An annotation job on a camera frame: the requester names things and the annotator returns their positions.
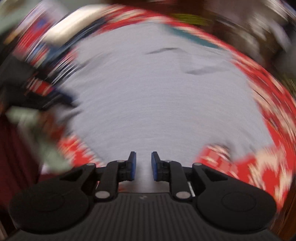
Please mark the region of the grey knit sweater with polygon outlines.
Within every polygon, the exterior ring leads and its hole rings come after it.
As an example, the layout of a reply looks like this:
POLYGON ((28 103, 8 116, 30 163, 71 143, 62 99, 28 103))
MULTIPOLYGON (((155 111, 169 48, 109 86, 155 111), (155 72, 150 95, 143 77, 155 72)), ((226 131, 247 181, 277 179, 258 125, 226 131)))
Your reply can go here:
POLYGON ((144 166, 157 151, 186 165, 207 144, 234 158, 273 144, 226 50, 170 49, 161 24, 148 22, 82 40, 77 53, 81 68, 61 88, 78 106, 54 113, 103 160, 136 151, 144 166))

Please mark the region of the red patterned christmas tablecloth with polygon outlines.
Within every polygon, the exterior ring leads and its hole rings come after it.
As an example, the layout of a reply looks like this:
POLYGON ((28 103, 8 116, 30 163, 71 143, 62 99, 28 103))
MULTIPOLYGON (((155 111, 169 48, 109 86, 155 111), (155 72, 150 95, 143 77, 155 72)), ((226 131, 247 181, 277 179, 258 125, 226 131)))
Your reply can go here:
POLYGON ((26 92, 78 105, 13 107, 6 117, 29 155, 24 189, 92 163, 137 154, 129 192, 165 192, 151 153, 202 163, 269 193, 282 208, 295 172, 295 100, 263 67, 200 28, 144 9, 107 6, 94 33, 48 44, 66 15, 43 1, 10 33, 12 58, 32 68, 26 92))

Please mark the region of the green cutting mat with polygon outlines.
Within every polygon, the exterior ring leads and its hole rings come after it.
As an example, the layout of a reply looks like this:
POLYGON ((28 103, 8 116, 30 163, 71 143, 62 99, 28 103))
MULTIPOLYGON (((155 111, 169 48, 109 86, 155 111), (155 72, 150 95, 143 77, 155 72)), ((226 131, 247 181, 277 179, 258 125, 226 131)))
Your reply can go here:
POLYGON ((201 37, 188 33, 177 27, 168 24, 161 24, 166 46, 170 49, 187 50, 191 47, 207 47, 215 50, 223 50, 217 44, 213 44, 209 40, 204 40, 201 37))

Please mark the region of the folded white towel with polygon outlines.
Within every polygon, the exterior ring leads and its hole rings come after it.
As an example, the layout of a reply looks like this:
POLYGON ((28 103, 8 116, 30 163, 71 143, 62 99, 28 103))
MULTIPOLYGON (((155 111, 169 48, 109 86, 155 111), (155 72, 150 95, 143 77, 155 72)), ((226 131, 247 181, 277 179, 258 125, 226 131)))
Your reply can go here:
POLYGON ((54 46, 62 46, 81 30, 103 17, 109 4, 90 4, 67 15, 51 27, 42 37, 42 41, 54 46))

